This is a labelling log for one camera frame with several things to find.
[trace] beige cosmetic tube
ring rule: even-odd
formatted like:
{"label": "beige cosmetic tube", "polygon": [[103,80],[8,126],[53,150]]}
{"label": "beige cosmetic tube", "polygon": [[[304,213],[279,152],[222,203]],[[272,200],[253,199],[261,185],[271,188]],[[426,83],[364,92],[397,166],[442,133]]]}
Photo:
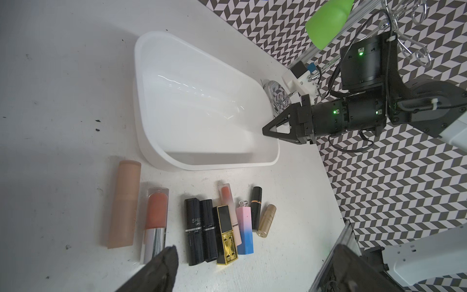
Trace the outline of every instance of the beige cosmetic tube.
{"label": "beige cosmetic tube", "polygon": [[141,163],[133,160],[120,161],[107,242],[109,249],[133,245],[140,175]]}
{"label": "beige cosmetic tube", "polygon": [[261,237],[267,237],[269,229],[271,228],[272,220],[276,214],[276,206],[270,204],[264,212],[263,216],[260,219],[260,226],[258,228],[257,234]]}

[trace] green object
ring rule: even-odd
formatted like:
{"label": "green object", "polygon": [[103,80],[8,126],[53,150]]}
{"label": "green object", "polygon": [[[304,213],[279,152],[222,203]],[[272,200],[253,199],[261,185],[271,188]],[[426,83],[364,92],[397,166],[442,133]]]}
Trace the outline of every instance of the green object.
{"label": "green object", "polygon": [[318,49],[324,49],[344,27],[353,4],[354,0],[329,0],[306,22],[306,32]]}

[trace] lipstick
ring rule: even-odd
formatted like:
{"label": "lipstick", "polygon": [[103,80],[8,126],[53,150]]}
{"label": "lipstick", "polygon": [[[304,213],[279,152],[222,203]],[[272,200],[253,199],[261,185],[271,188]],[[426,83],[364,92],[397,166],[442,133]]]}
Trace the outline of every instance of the lipstick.
{"label": "lipstick", "polygon": [[260,226],[258,228],[258,235],[261,237],[266,237],[269,234],[269,229],[271,228],[272,220],[276,214],[276,206],[269,204],[268,208],[261,217]]}
{"label": "lipstick", "polygon": [[233,237],[235,238],[235,244],[241,244],[240,230],[238,228],[237,213],[235,211],[234,199],[232,198],[232,191],[230,190],[230,184],[219,186],[220,200],[222,204],[229,206],[230,222],[232,223]]}
{"label": "lipstick", "polygon": [[167,227],[167,209],[169,206],[169,189],[152,188],[148,190],[148,209],[143,238],[143,263],[147,264],[165,247],[165,230]]}
{"label": "lipstick", "polygon": [[229,206],[214,207],[212,214],[216,224],[217,264],[227,265],[238,258]]}
{"label": "lipstick", "polygon": [[255,186],[251,195],[251,227],[258,230],[260,226],[262,188]]}
{"label": "lipstick", "polygon": [[240,201],[237,208],[238,226],[241,235],[241,244],[237,246],[239,255],[249,255],[253,253],[253,231],[251,229],[251,210],[247,206],[248,201]]}
{"label": "lipstick", "polygon": [[211,262],[217,259],[216,227],[214,226],[214,218],[212,217],[212,200],[203,200],[200,204],[204,256],[206,262]]}
{"label": "lipstick", "polygon": [[201,207],[197,198],[185,200],[186,236],[188,239],[188,265],[204,262]]}

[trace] lipstick cap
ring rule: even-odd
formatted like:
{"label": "lipstick cap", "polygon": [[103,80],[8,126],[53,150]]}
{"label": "lipstick cap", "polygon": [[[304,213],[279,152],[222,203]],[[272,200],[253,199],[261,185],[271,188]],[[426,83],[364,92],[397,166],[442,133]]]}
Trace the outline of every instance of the lipstick cap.
{"label": "lipstick cap", "polygon": [[260,220],[260,227],[258,228],[258,235],[261,237],[268,236],[269,229],[271,228],[272,220],[276,214],[276,206],[268,205],[268,208],[264,212]]}
{"label": "lipstick cap", "polygon": [[255,186],[253,188],[253,193],[251,194],[251,201],[256,201],[261,204],[262,199],[262,188],[259,186]]}
{"label": "lipstick cap", "polygon": [[216,227],[212,217],[212,200],[207,199],[201,203],[201,222],[203,227],[203,244],[206,262],[217,259]]}
{"label": "lipstick cap", "polygon": [[201,208],[197,198],[185,200],[186,234],[188,239],[188,265],[204,262]]}
{"label": "lipstick cap", "polygon": [[251,226],[253,230],[258,230],[260,226],[262,188],[255,186],[251,194]]}

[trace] white tray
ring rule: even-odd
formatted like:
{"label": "white tray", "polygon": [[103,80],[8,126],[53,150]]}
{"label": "white tray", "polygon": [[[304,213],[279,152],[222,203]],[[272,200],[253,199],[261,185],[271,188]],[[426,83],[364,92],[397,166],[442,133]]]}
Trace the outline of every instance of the white tray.
{"label": "white tray", "polygon": [[168,171],[273,165],[277,139],[262,135],[274,116],[260,84],[166,32],[134,48],[134,112],[146,159]]}

